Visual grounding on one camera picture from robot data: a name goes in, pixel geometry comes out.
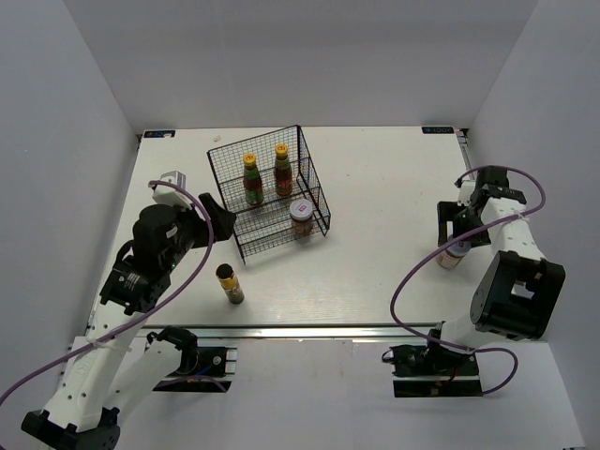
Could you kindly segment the aluminium front rail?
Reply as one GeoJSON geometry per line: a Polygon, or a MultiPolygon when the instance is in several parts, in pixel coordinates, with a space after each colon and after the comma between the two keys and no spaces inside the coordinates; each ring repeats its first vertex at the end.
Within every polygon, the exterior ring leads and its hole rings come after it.
{"type": "Polygon", "coordinates": [[[305,338],[415,338],[406,329],[389,323],[375,324],[285,324],[184,326],[199,338],[305,339],[305,338]]]}

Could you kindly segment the blue label sticker left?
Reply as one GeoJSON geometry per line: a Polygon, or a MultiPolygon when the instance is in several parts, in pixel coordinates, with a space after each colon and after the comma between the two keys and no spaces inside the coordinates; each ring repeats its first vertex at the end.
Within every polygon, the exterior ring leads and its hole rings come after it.
{"type": "Polygon", "coordinates": [[[146,130],[142,135],[145,139],[170,139],[175,136],[174,130],[146,130]]]}

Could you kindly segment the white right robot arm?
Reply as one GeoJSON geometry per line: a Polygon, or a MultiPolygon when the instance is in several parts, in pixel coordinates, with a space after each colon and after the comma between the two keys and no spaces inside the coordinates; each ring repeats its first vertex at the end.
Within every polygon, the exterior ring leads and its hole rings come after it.
{"type": "Polygon", "coordinates": [[[490,266],[467,313],[439,323],[423,350],[425,366],[443,374],[458,354],[489,343],[537,340],[548,327],[565,281],[564,268],[536,245],[524,193],[510,186],[507,169],[486,166],[472,181],[458,181],[454,202],[439,202],[439,266],[452,269],[473,248],[489,247],[490,266]]]}

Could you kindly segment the orange jar white lid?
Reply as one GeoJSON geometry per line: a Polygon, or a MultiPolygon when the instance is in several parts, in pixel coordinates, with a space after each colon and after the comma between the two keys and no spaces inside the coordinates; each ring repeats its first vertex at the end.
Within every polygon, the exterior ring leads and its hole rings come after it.
{"type": "Polygon", "coordinates": [[[289,208],[292,230],[296,237],[311,234],[313,227],[313,205],[307,199],[292,201],[289,208]]]}

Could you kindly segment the red chili sauce bottle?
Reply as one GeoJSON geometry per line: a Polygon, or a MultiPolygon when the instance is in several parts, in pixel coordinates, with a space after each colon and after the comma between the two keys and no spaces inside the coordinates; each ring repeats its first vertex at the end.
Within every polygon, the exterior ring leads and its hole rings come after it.
{"type": "Polygon", "coordinates": [[[276,145],[274,176],[277,195],[289,196],[293,191],[293,170],[289,160],[289,147],[285,143],[276,145]]]}

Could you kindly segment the blue label sticker right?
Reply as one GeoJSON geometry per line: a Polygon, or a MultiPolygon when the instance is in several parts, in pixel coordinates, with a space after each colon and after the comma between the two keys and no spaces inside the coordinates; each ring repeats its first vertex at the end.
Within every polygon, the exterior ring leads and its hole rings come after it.
{"type": "Polygon", "coordinates": [[[424,134],[454,134],[455,130],[453,127],[433,127],[433,126],[423,126],[421,130],[424,134]]]}

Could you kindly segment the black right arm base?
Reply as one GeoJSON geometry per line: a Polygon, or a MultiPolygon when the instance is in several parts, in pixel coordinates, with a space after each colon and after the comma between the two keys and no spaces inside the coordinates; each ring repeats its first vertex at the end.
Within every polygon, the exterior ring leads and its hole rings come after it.
{"type": "Polygon", "coordinates": [[[405,344],[390,347],[382,354],[382,362],[392,366],[396,398],[483,396],[473,355],[451,352],[438,344],[405,344]]]}

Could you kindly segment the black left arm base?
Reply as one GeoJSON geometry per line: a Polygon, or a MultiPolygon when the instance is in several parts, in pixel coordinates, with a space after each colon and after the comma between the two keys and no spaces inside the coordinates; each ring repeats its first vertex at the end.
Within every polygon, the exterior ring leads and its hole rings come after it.
{"type": "Polygon", "coordinates": [[[191,331],[168,326],[146,335],[145,351],[155,341],[167,341],[181,353],[179,367],[154,388],[155,392],[227,393],[236,371],[238,349],[231,345],[200,344],[191,331]]]}

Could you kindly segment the green label sauce bottle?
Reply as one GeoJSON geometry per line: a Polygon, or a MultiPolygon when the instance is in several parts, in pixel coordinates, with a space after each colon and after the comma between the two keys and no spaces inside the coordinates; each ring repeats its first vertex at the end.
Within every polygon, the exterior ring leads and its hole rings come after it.
{"type": "Polygon", "coordinates": [[[257,206],[263,202],[263,182],[257,167],[257,159],[254,154],[248,153],[244,156],[243,161],[246,202],[250,206],[257,206]]]}

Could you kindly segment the black cap pepper shaker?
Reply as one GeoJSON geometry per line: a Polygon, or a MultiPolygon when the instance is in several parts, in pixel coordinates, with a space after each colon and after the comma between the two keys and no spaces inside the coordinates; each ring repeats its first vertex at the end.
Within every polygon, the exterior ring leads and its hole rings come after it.
{"type": "Polygon", "coordinates": [[[237,275],[229,264],[220,264],[216,269],[216,277],[230,303],[240,305],[245,300],[237,275]]]}

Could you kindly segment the blue label sticker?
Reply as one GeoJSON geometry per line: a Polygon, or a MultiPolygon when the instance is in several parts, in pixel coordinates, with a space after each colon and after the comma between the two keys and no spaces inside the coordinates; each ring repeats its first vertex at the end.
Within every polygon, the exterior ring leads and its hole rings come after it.
{"type": "Polygon", "coordinates": [[[421,130],[424,134],[454,134],[455,130],[453,127],[433,127],[433,126],[423,126],[421,130]]]}
{"type": "Polygon", "coordinates": [[[142,135],[145,139],[170,139],[175,136],[174,130],[146,130],[142,135]]]}

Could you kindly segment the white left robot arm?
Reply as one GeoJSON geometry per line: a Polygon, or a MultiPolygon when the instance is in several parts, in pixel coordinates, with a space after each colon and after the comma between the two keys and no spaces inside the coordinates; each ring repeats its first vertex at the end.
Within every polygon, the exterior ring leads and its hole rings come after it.
{"type": "Polygon", "coordinates": [[[197,336],[175,325],[149,333],[143,356],[118,369],[163,305],[175,267],[190,250],[229,239],[235,220],[208,193],[192,201],[173,191],[145,207],[100,291],[86,344],[68,355],[71,369],[46,405],[26,414],[22,431],[52,449],[113,449],[126,418],[152,391],[209,375],[197,336]]]}

